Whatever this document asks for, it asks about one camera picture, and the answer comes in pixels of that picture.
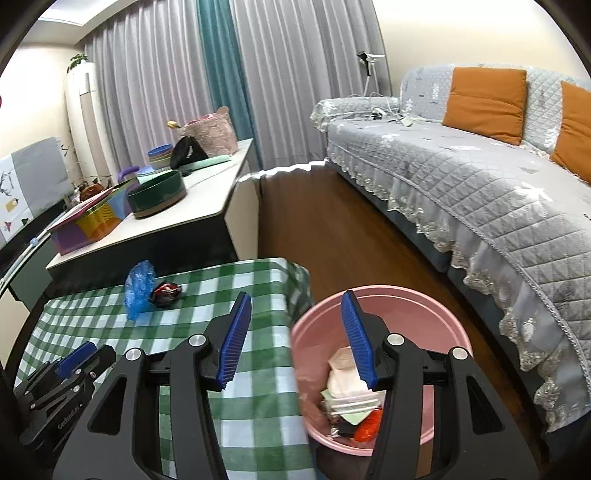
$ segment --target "sofa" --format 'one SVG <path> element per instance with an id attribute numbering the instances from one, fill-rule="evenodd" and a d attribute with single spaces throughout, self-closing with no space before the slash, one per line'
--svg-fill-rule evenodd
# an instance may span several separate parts
<path id="1" fill-rule="evenodd" d="M 561 82 L 524 69 L 520 145 L 442 125 L 454 68 L 405 75 L 395 98 L 320 102 L 327 159 L 445 273 L 506 353 L 547 427 L 550 460 L 591 427 L 591 187 L 550 160 Z"/>

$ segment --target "pink basket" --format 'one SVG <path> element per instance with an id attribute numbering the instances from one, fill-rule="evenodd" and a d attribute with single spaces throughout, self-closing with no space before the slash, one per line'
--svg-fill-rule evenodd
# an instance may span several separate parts
<path id="1" fill-rule="evenodd" d="M 401 333 L 420 348 L 448 353 L 462 346 L 472 353 L 468 335 L 453 314 L 431 297 L 402 287 L 374 285 L 353 288 L 361 308 L 383 318 L 390 332 Z M 374 440 L 359 443 L 353 439 L 327 436 L 328 419 L 319 410 L 320 392 L 326 388 L 328 359 L 349 341 L 340 317 L 337 293 L 316 304 L 295 324 L 291 331 L 300 408 L 310 436 L 333 450 L 350 455 L 371 456 Z M 433 439 L 433 388 L 423 389 L 421 445 Z"/>
<path id="2" fill-rule="evenodd" d="M 238 151 L 238 140 L 227 107 L 221 107 L 207 118 L 194 120 L 178 129 L 182 137 L 193 137 L 211 158 L 232 155 Z"/>

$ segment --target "pink trash bin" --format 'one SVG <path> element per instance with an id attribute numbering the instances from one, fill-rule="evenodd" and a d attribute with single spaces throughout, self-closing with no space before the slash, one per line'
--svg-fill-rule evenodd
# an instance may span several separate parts
<path id="1" fill-rule="evenodd" d="M 361 308 L 383 318 L 390 332 L 401 333 L 420 348 L 448 353 L 462 346 L 472 354 L 472 346 L 462 325 L 452 313 L 431 297 L 408 288 L 373 285 L 353 288 Z M 371 456 L 375 441 L 329 438 L 328 419 L 318 408 L 320 392 L 326 389 L 329 358 L 349 341 L 340 318 L 337 293 L 311 308 L 291 331 L 292 355 L 300 393 L 300 408 L 308 434 L 327 447 L 342 453 Z M 424 387 L 421 445 L 433 439 L 433 388 Z"/>

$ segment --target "teal curtain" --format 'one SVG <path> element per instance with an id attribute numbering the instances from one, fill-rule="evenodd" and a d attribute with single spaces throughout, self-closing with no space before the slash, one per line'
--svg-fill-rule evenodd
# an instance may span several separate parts
<path id="1" fill-rule="evenodd" d="M 228 106 L 238 140 L 255 139 L 262 168 L 229 0 L 197 0 L 197 16 L 213 107 Z"/>

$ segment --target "white air conditioner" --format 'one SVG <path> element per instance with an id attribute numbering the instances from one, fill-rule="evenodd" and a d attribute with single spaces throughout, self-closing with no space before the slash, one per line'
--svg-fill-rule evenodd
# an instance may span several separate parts
<path id="1" fill-rule="evenodd" d="M 94 63 L 81 63 L 68 73 L 66 102 L 82 176 L 89 184 L 95 178 L 105 187 L 109 180 L 117 184 L 118 169 L 107 137 Z"/>

